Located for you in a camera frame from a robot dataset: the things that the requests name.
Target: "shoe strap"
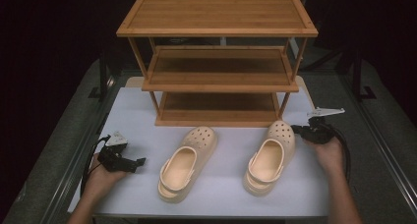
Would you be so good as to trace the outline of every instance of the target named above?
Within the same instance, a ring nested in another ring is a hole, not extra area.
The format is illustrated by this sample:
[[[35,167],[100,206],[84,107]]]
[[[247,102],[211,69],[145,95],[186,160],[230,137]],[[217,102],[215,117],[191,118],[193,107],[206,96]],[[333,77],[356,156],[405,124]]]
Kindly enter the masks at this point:
[[[283,165],[281,165],[281,166],[278,168],[278,171],[276,172],[276,174],[275,174],[275,176],[273,177],[273,179],[268,180],[268,181],[261,180],[261,179],[257,178],[256,176],[254,176],[254,174],[252,174],[250,167],[252,166],[252,163],[254,162],[254,159],[256,158],[256,156],[257,156],[257,153],[255,153],[255,155],[254,155],[254,156],[251,158],[251,160],[249,161],[249,165],[248,165],[248,175],[249,175],[249,177],[250,177],[252,180],[254,180],[255,182],[257,182],[257,183],[259,183],[259,184],[261,184],[261,185],[269,185],[269,184],[271,184],[271,183],[274,183],[276,180],[278,180],[278,178],[281,176],[281,172],[282,172],[283,167],[284,167]]]
[[[167,168],[167,166],[168,166],[168,164],[169,164],[169,162],[170,162],[170,160],[171,159],[168,159],[168,160],[166,160],[166,162],[165,162],[165,164],[162,166],[162,168],[160,169],[160,172],[159,172],[159,181],[160,181],[160,183],[162,184],[162,186],[166,189],[166,190],[168,190],[169,192],[171,192],[171,193],[173,193],[173,194],[179,194],[179,193],[181,193],[186,187],[187,187],[187,185],[188,185],[188,183],[190,182],[190,180],[191,180],[191,177],[193,176],[193,174],[194,174],[194,169],[189,173],[189,175],[188,175],[188,177],[187,177],[187,179],[186,179],[186,183],[185,183],[185,185],[183,186],[183,187],[181,187],[180,189],[172,189],[172,188],[170,188],[168,185],[166,185],[165,184],[165,182],[163,181],[163,179],[162,179],[162,176],[163,176],[163,173],[165,172],[165,170],[166,170],[166,168]]]

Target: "wooden shoe rack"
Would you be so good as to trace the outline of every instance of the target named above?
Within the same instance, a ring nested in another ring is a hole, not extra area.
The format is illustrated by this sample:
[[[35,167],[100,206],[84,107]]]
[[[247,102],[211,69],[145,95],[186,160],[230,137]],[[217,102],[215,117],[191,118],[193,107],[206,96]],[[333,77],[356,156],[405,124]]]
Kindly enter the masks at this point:
[[[308,37],[300,0],[137,0],[117,30],[145,78],[158,126],[268,127],[282,117]],[[147,37],[149,67],[136,38]],[[283,37],[282,46],[156,45],[156,37]],[[291,65],[289,39],[300,37]],[[157,100],[156,91],[162,91]],[[285,93],[278,102],[277,92]]]

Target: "white table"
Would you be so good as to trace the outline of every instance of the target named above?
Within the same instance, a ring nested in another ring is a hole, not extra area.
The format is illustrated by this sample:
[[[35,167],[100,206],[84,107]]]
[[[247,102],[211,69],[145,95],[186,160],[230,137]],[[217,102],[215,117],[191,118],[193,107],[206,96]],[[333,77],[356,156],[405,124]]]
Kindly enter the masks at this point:
[[[307,125],[312,104],[306,89],[291,94],[283,119]],[[146,157],[145,166],[120,181],[102,201],[96,215],[123,217],[262,217],[290,218],[328,215],[328,185],[314,151],[296,137],[295,156],[270,194],[252,196],[242,179],[249,159],[263,142],[267,128],[217,128],[217,149],[184,201],[166,203],[158,197],[161,166],[192,128],[157,127],[149,93],[139,87],[120,88],[102,137],[119,131],[128,141],[122,152],[129,159]],[[68,208],[72,212],[80,187]]]

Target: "top shelf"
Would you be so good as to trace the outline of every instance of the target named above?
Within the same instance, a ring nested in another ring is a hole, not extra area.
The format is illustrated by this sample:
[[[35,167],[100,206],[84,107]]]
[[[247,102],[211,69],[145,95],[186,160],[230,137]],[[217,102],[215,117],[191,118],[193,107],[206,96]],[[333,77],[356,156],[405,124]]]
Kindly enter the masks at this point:
[[[315,37],[300,0],[137,0],[118,36]]]

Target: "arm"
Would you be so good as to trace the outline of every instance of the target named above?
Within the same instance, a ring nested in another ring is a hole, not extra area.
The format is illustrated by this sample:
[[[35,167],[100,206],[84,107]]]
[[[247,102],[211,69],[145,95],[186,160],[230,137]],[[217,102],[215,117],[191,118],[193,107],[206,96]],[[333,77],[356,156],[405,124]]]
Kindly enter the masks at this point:
[[[95,154],[92,160],[89,179],[82,197],[80,198],[68,224],[88,224],[95,207],[105,197],[126,172],[108,172],[97,160]]]
[[[330,214],[328,223],[362,223],[343,172],[343,151],[337,138],[325,144],[305,140],[316,152],[320,164],[328,176]]]

